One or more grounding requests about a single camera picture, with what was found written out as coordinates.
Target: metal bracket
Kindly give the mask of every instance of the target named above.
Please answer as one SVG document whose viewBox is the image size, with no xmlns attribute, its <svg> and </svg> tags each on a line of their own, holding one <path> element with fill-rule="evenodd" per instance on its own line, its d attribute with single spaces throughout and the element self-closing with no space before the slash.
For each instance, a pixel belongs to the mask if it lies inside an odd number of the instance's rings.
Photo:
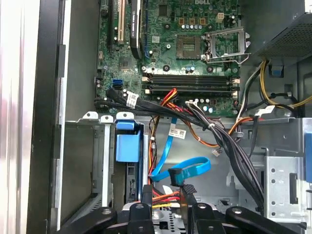
<svg viewBox="0 0 312 234">
<path fill-rule="evenodd" d="M 304 180 L 303 157 L 266 157 L 266 201 L 265 216 L 278 223 L 306 222 L 311 226 L 308 201 L 309 183 Z M 296 202 L 291 202 L 291 174 L 294 182 Z"/>
<path fill-rule="evenodd" d="M 234 34 L 238 33 L 238 49 L 239 52 L 227 54 L 224 53 L 223 55 L 217 55 L 216 51 L 216 38 L 217 36 L 227 35 L 227 34 Z M 210 32 L 206 33 L 203 38 L 205 39 L 208 50 L 206 51 L 205 55 L 202 56 L 205 59 L 206 63 L 225 63 L 225 62 L 236 62 L 237 64 L 242 64 L 249 58 L 249 53 L 245 53 L 247 48 L 250 46 L 250 41 L 246 41 L 246 39 L 250 38 L 250 35 L 244 31 L 243 27 L 238 27 L 234 29 L 226 29 L 222 31 Z M 238 57 L 238 56 L 246 56 L 241 62 L 237 59 L 231 60 L 223 60 L 223 61 L 212 61 L 215 59 L 226 59 L 231 57 Z"/>
</svg>

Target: red wire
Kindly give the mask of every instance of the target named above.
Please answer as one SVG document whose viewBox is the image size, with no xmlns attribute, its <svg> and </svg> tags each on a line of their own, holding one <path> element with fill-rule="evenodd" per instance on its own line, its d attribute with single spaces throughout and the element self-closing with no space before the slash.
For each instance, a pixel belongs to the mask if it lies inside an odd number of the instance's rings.
<svg viewBox="0 0 312 234">
<path fill-rule="evenodd" d="M 173 197 L 170 197 L 170 198 L 167 198 L 167 199 L 163 199 L 163 200 L 160 200 L 161 202 L 167 202 L 167 201 L 172 201 L 172 200 L 180 200 L 180 198 L 178 196 L 173 196 Z"/>
</svg>

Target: orange wire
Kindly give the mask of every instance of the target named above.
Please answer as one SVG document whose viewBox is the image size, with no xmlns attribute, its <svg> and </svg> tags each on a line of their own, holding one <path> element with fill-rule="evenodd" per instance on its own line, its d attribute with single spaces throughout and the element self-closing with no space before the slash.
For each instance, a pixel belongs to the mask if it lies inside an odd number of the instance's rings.
<svg viewBox="0 0 312 234">
<path fill-rule="evenodd" d="M 162 198 L 167 198 L 169 196 L 174 196 L 174 195 L 179 194 L 179 193 L 180 193 L 179 191 L 176 191 L 176 192 L 173 192 L 172 194 L 166 194 L 166 195 L 162 195 L 162 196 L 153 197 L 153 201 L 159 200 Z"/>
</svg>

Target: expansion card slot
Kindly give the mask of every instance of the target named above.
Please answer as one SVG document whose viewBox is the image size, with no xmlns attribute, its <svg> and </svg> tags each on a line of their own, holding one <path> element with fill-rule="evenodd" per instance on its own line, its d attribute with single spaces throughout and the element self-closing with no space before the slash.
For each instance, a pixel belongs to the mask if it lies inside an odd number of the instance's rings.
<svg viewBox="0 0 312 234">
<path fill-rule="evenodd" d="M 118 43 L 124 44 L 126 0 L 118 0 L 118 5 L 119 5 Z"/>
<path fill-rule="evenodd" d="M 142 0 L 133 0 L 131 3 L 131 36 L 130 48 L 135 59 L 142 59 L 141 50 L 141 8 Z"/>
<path fill-rule="evenodd" d="M 107 47 L 109 52 L 112 52 L 114 42 L 114 0 L 109 0 L 108 3 Z"/>
</svg>

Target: pci slot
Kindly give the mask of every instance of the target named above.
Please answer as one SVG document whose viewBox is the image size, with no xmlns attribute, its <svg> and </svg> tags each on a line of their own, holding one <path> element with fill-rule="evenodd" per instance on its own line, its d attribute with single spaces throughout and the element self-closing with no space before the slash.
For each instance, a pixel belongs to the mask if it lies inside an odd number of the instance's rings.
<svg viewBox="0 0 312 234">
<path fill-rule="evenodd" d="M 118 43 L 124 44 L 125 33 L 125 15 L 126 15 L 126 0 L 118 0 L 119 3 L 119 18 L 118 18 Z"/>
</svg>

